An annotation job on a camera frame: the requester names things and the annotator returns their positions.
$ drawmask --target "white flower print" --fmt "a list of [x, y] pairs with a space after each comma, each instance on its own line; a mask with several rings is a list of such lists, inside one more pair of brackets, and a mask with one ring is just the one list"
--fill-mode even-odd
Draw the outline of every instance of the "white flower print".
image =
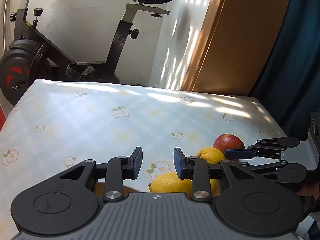
[[36, 126], [36, 131], [43, 132], [44, 128], [45, 128], [45, 126], [43, 126], [43, 125]]
[[76, 157], [68, 156], [64, 159], [64, 165], [69, 168], [75, 163]]
[[156, 162], [150, 164], [150, 169], [146, 170], [146, 173], [149, 174], [151, 180], [154, 180], [161, 174], [172, 172], [170, 166], [167, 162]]
[[18, 111], [21, 106], [22, 106], [21, 103], [16, 104], [16, 106], [12, 109], [12, 111]]
[[175, 139], [178, 139], [178, 140], [180, 140], [180, 139], [182, 139], [182, 133], [179, 133], [179, 132], [173, 132], [173, 133], [171, 133], [171, 135], [175, 138]]
[[222, 114], [221, 116], [223, 116], [223, 119], [227, 122], [230, 122], [230, 121], [234, 121], [235, 119], [233, 118], [233, 116], [231, 114], [228, 114], [228, 113], [224, 113]]
[[17, 160], [17, 156], [18, 156], [18, 151], [15, 149], [12, 150], [8, 150], [7, 153], [5, 153], [3, 155], [4, 159], [3, 159], [3, 164], [5, 166], [8, 166], [9, 163], [11, 162], [15, 162]]
[[182, 103], [191, 104], [194, 103], [194, 100], [191, 97], [180, 98]]
[[87, 89], [74, 90], [71, 95], [73, 97], [82, 97], [83, 95], [87, 95], [87, 92]]
[[121, 106], [118, 106], [117, 108], [112, 108], [111, 110], [111, 115], [114, 118], [118, 118], [120, 116], [129, 117], [129, 114], [131, 114], [130, 109]]

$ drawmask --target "metal screw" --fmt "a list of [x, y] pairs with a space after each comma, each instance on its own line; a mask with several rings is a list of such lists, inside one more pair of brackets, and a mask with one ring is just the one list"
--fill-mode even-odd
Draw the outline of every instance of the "metal screw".
[[121, 193], [119, 191], [112, 190], [112, 191], [108, 191], [105, 194], [105, 196], [106, 196], [106, 198], [116, 199], [116, 198], [120, 198], [121, 197]]
[[209, 197], [209, 193], [203, 190], [200, 191], [196, 191], [195, 193], [193, 193], [194, 197], [196, 198], [207, 198]]

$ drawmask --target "red apple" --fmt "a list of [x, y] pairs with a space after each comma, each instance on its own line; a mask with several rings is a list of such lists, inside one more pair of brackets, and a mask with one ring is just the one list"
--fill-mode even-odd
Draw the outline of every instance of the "red apple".
[[224, 152], [226, 149], [244, 149], [244, 143], [237, 136], [224, 133], [214, 141], [213, 147]]

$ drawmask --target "black device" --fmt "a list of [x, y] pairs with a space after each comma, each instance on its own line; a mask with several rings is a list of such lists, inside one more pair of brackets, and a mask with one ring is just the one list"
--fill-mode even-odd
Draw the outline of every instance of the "black device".
[[105, 62], [82, 63], [73, 59], [55, 46], [37, 29], [38, 17], [43, 9], [35, 8], [33, 24], [27, 20], [29, 0], [21, 0], [17, 12], [10, 21], [15, 22], [14, 39], [9, 50], [0, 60], [0, 88], [6, 99], [15, 105], [28, 87], [37, 79], [55, 81], [82, 81], [120, 83], [115, 75], [124, 43], [128, 35], [136, 39], [139, 30], [133, 29], [132, 21], [138, 10], [151, 12], [154, 17], [169, 14], [161, 8], [144, 4], [164, 4], [172, 0], [133, 0], [139, 4], [127, 4], [126, 12], [120, 20]]
[[[20, 231], [14, 240], [298, 239], [294, 233], [298, 224], [319, 204], [295, 194], [304, 182], [320, 179], [318, 127], [320, 113], [311, 113], [308, 142], [273, 138], [258, 140], [245, 150], [225, 151], [237, 158], [279, 159], [258, 166], [228, 159], [208, 164], [196, 156], [187, 158], [176, 148], [178, 177], [193, 180], [190, 199], [185, 193], [142, 192], [124, 198], [122, 181], [139, 174], [140, 147], [130, 157], [108, 163], [85, 160], [13, 200], [11, 215]], [[314, 170], [282, 158], [287, 150], [307, 143], [314, 148], [296, 154], [304, 158], [317, 154]], [[103, 197], [93, 193], [98, 178], [105, 178]], [[213, 178], [219, 180], [218, 197], [211, 196]]]

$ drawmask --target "gray ribbed surface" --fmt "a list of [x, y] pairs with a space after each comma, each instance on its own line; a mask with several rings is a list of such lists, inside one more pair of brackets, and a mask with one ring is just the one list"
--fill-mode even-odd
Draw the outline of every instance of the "gray ribbed surface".
[[[106, 204], [97, 218], [81, 230], [50, 240], [239, 240], [256, 239], [225, 227], [209, 205], [189, 201], [184, 193], [130, 193], [119, 203]], [[21, 233], [14, 240], [41, 240]], [[264, 238], [293, 240], [295, 234]]]

